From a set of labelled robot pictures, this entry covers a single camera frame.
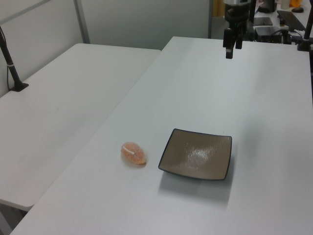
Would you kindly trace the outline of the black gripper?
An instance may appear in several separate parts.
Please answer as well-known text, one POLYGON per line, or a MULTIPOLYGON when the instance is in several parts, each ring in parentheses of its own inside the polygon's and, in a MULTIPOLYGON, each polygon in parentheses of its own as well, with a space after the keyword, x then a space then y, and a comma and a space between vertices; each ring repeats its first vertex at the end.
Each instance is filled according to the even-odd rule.
POLYGON ((236 49, 242 49, 243 34, 247 32, 251 4, 225 5, 225 20, 229 27, 224 30, 223 47, 226 52, 226 59, 233 58, 232 33, 238 33, 235 42, 236 49))

